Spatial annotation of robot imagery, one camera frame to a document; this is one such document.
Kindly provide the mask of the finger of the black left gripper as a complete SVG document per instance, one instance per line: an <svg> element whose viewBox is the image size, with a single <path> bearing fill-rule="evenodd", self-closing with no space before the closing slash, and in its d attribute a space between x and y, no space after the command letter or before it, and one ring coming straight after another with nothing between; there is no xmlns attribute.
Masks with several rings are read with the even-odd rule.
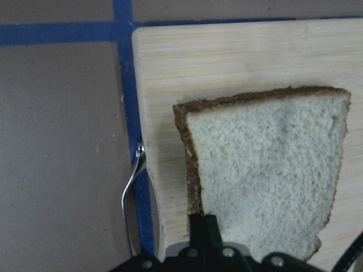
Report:
<svg viewBox="0 0 363 272"><path fill-rule="evenodd" d="M189 255L221 255L223 241L215 215L189 216Z"/></svg>

